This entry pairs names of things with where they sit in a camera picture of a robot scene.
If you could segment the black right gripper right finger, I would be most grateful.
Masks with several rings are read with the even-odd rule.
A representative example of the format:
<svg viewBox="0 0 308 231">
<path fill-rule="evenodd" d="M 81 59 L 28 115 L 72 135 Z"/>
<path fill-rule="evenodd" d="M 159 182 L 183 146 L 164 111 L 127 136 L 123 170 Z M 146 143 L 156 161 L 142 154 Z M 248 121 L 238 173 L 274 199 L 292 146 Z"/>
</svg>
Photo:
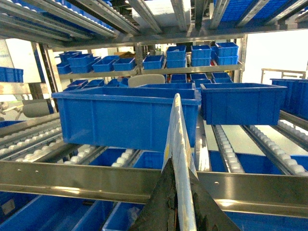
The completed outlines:
<svg viewBox="0 0 308 231">
<path fill-rule="evenodd" d="M 198 178 L 189 171 L 198 231 L 238 231 L 239 227 L 220 209 Z"/>
</svg>

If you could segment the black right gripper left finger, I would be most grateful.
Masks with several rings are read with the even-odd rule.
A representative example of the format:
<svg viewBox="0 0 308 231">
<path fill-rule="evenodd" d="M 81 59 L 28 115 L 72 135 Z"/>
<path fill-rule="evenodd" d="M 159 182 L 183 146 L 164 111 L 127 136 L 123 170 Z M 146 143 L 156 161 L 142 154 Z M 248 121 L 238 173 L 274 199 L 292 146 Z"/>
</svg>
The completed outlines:
<svg viewBox="0 0 308 231">
<path fill-rule="evenodd" d="M 160 178 L 131 231 L 178 231 L 178 200 L 171 159 L 167 160 Z"/>
</svg>

